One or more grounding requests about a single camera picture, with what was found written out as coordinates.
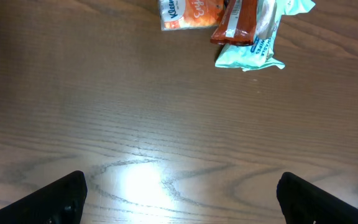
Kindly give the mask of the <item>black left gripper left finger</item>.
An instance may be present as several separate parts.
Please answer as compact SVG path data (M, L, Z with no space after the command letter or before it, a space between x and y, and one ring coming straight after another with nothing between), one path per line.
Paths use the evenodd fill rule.
M76 170L0 209L0 224L80 224L87 192L85 175Z

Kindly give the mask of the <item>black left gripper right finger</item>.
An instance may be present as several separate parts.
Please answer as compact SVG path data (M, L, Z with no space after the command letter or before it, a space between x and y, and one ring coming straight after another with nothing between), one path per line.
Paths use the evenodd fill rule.
M277 185L277 200L287 224L358 223L358 209L291 172Z

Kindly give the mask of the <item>green wet wipes packet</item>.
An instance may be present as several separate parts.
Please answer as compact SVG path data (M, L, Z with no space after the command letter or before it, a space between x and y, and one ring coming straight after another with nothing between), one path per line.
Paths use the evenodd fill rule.
M241 68L243 71L260 70L285 64L274 59L273 48L282 16L308 13L315 7L312 0L261 1L257 5L257 26L254 43L249 46L226 44L215 66L218 68Z

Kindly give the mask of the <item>red snack bar wrapper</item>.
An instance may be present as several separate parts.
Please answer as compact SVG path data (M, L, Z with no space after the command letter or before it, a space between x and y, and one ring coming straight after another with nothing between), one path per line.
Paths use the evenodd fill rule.
M257 26L257 4L258 0L230 0L210 42L219 45L252 45Z

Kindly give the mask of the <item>orange Kleenex tissue pack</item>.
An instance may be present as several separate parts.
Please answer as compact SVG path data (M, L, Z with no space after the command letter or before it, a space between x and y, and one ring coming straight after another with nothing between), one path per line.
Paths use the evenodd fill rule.
M162 30L200 29L219 25L224 0L158 0Z

